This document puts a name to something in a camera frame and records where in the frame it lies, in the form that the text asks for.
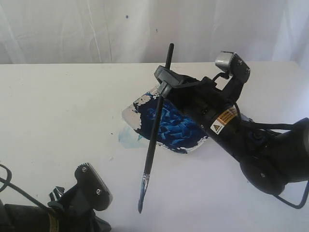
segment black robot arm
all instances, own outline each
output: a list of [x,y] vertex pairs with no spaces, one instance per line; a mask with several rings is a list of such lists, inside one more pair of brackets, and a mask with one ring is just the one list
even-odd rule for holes
[[[215,64],[223,72],[212,80],[204,77],[201,81],[159,66],[154,73],[160,83],[159,94],[191,117],[234,157],[255,187],[301,208],[307,199],[308,185],[300,205],[293,205],[279,195],[287,183],[309,180],[309,119],[292,125],[253,122],[236,104],[249,79],[250,68],[236,53],[230,52],[222,52]],[[216,88],[218,77],[229,79],[222,90]],[[275,129],[287,132],[278,133]]]

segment yellow warning sticker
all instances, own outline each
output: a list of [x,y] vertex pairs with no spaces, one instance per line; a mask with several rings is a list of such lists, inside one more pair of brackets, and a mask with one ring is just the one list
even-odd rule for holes
[[231,107],[225,110],[211,125],[211,129],[216,133],[220,134],[224,126],[229,123],[234,117],[237,116],[237,110],[234,107]]
[[48,214],[49,216],[49,232],[59,232],[59,221]]

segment white table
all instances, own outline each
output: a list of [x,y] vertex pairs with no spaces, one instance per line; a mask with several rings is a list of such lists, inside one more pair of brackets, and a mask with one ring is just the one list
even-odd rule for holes
[[[244,114],[267,123],[309,116],[309,79],[294,62],[248,64],[251,77],[238,101]],[[157,147],[138,213],[147,147],[124,148],[118,134],[126,126],[121,111],[156,84],[157,66],[0,65],[0,161],[13,171],[12,183],[47,203],[54,186],[69,189],[76,167],[90,162],[114,196],[98,216],[116,232],[308,231],[309,204],[295,210],[255,189],[212,139],[188,155]],[[219,72],[213,63],[172,69],[198,78]],[[289,185],[284,197],[298,203],[304,184]],[[11,189],[0,198],[29,204]]]

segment white backdrop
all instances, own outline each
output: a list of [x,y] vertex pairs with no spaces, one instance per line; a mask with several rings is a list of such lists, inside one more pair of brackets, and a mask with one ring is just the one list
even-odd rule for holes
[[308,0],[0,0],[0,63],[295,60],[309,70]]

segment white curtain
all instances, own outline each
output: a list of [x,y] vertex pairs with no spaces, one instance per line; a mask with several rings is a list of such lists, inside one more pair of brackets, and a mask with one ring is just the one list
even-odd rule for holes
[[0,0],[0,63],[295,60],[309,70],[308,0]]

